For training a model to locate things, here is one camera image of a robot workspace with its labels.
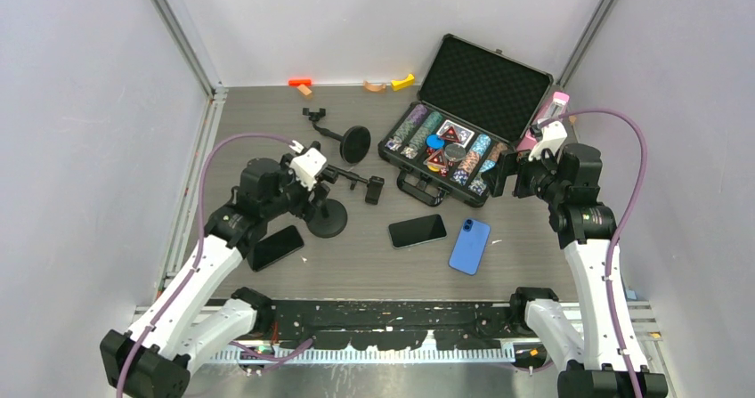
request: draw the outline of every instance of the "blue smartphone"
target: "blue smartphone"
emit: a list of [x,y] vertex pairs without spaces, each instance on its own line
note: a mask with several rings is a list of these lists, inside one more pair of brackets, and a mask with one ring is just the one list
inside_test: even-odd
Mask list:
[[477,273],[490,234],[491,227],[489,225],[472,218],[465,220],[464,224],[461,225],[461,231],[459,231],[453,252],[451,252],[449,266],[467,275]]

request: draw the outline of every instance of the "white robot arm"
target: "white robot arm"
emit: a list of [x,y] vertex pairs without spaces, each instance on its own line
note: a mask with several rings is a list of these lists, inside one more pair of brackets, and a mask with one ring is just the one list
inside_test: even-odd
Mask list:
[[[518,288],[511,298],[516,321],[537,334],[560,371],[559,397],[635,396],[625,357],[637,373],[642,395],[664,397],[668,393],[665,377],[648,371],[631,325],[618,246],[606,276],[606,255],[616,222],[611,209],[597,201],[600,151],[578,143],[562,148],[566,132],[557,121],[541,129],[535,126],[533,131],[538,142],[532,151],[503,155],[483,177],[491,184],[493,197],[502,194],[507,176],[516,175],[514,196],[537,196],[548,203],[550,226],[577,286],[584,339],[549,288]],[[621,327],[623,340],[616,335],[614,321]]]
[[231,200],[209,217],[206,236],[155,304],[125,333],[111,330],[101,341],[111,386],[118,387],[125,373],[123,391],[131,396],[182,396],[191,375],[229,342],[270,329],[272,301],[248,288],[236,290],[219,312],[191,324],[223,279],[243,260],[251,261],[255,244],[275,217],[299,217],[321,238],[345,228],[345,208],[327,199],[329,188],[321,183],[334,183],[337,172],[327,169],[319,148],[317,142],[299,148],[298,156],[284,155],[280,163],[269,158],[248,162]]

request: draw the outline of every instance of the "poker chip case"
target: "poker chip case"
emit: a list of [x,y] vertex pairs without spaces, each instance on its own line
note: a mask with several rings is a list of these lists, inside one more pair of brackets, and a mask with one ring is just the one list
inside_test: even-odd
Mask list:
[[[399,167],[396,185],[415,199],[435,207],[451,195],[481,207],[489,190],[480,173],[493,167],[501,152],[512,150],[552,85],[547,73],[446,35],[418,100],[380,141],[377,152]],[[428,149],[430,135],[451,138],[445,147],[461,145],[466,156],[449,163],[443,153]],[[431,141],[435,145],[437,138]],[[408,183],[409,175],[417,182]]]

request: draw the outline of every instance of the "gray floor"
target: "gray floor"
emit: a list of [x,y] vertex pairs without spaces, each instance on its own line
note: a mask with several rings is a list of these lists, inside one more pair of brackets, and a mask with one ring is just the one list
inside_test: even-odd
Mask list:
[[[305,145],[318,140],[329,162],[348,169],[338,156],[338,143],[313,131],[301,114],[302,107],[328,109],[321,125],[338,133],[350,126],[366,126],[372,133],[373,146],[377,146],[416,97],[416,88],[398,93],[366,93],[353,86],[315,86],[313,90],[313,100],[306,101],[295,88],[231,89],[217,141],[243,132],[283,134]],[[247,161],[256,157],[278,160],[286,151],[284,145],[266,140],[234,142],[224,148],[210,167],[206,211],[212,212],[229,198],[230,188],[239,183]],[[548,227],[543,202],[505,196],[489,199],[479,209],[455,199],[446,199],[436,208],[427,207],[396,188],[398,170],[380,159],[377,149],[353,171],[386,179],[379,205],[364,203],[364,186],[349,191],[348,182],[340,179],[330,185],[330,196],[348,210],[349,224],[343,233],[321,240],[313,237],[303,222],[284,215],[271,223],[269,233],[295,224],[304,237],[304,248],[259,273],[242,265],[215,295],[228,297],[244,286],[273,298],[508,300],[517,286],[534,286],[551,287],[562,301],[576,301],[572,275],[556,235]],[[435,213],[442,215],[447,239],[403,250],[391,247],[388,224]],[[448,266],[458,230],[467,217],[492,228],[475,276]],[[196,236],[190,237],[190,251],[194,242]]]

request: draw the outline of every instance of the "black smartphone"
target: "black smartphone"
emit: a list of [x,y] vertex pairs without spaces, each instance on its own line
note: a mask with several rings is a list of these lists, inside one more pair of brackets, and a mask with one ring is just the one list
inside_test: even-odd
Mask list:
[[398,249],[445,238],[446,227],[440,215],[435,214],[393,223],[388,226],[388,233],[394,248]]
[[255,245],[252,253],[252,272],[263,270],[303,246],[302,235],[299,234],[296,226],[292,225],[275,232]]

